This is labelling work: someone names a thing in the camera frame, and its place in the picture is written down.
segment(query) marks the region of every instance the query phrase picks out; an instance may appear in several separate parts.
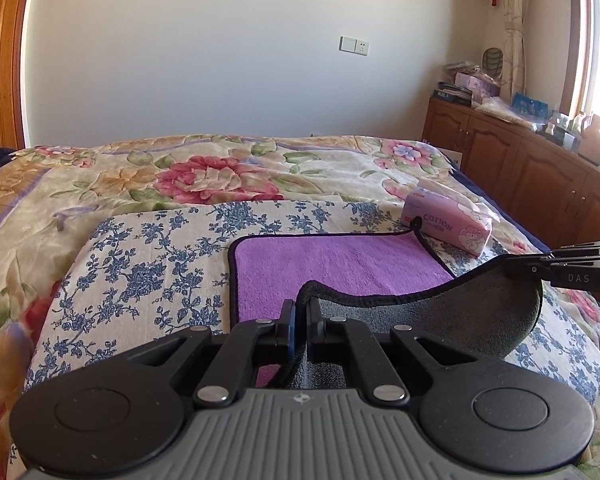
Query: cabinet handle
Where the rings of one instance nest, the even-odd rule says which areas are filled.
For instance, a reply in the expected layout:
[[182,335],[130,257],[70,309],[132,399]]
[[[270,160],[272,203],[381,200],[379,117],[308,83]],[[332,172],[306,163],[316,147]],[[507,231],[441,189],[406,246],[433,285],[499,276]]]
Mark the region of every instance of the cabinet handle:
[[573,200],[573,197],[576,195],[576,191],[573,190],[571,191],[571,196],[569,197],[569,201],[567,202],[567,207],[564,208],[565,211],[569,210],[569,204],[571,203],[571,200]]

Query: wall socket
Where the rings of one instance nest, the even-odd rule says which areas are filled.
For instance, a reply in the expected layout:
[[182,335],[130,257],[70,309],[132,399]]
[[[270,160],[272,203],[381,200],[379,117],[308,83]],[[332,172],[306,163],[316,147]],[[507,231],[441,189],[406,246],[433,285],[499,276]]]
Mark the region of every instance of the wall socket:
[[354,54],[361,54],[366,56],[369,53],[369,44],[363,40],[356,40],[355,38],[347,38],[346,36],[340,37],[340,50],[343,52],[352,52]]
[[356,40],[356,54],[366,56],[369,53],[369,44],[366,41]]

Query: plastic bag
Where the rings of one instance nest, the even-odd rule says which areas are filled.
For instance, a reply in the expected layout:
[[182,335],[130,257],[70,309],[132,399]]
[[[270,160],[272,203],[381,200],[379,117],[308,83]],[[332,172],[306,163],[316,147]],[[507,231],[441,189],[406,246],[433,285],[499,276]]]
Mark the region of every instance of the plastic bag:
[[489,97],[484,99],[481,105],[475,107],[475,110],[496,117],[502,121],[506,121],[507,123],[518,124],[532,132],[544,130],[546,124],[539,122],[538,118],[522,116],[499,97]]
[[460,72],[463,74],[472,75],[490,84],[500,84],[489,74],[483,72],[480,65],[472,63],[471,61],[448,63],[442,67],[442,70],[444,71],[445,81],[449,83],[454,83],[456,81],[456,74]]

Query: metal screw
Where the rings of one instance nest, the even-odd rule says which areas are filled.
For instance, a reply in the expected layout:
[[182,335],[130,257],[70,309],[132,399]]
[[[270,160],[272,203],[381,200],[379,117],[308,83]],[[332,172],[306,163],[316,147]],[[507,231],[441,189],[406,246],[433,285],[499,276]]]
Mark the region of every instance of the metal screw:
[[229,397],[229,390],[222,386],[203,386],[198,390],[198,398],[205,402],[222,402]]
[[404,399],[404,390],[394,384],[382,384],[374,390],[374,397],[385,402]]

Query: pink tissue box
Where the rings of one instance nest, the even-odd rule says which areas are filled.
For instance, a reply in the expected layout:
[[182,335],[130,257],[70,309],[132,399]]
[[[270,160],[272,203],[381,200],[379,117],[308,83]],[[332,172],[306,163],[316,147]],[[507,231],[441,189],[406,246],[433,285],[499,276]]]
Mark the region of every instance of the pink tissue box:
[[400,221],[409,225],[416,216],[422,217],[421,232],[474,256],[491,236],[490,217],[421,187],[407,195]]
[[456,74],[456,85],[461,86],[462,88],[468,88],[469,90],[479,90],[483,94],[491,97],[498,97],[500,95],[500,85],[497,83],[489,83],[479,77],[462,74],[460,72]]

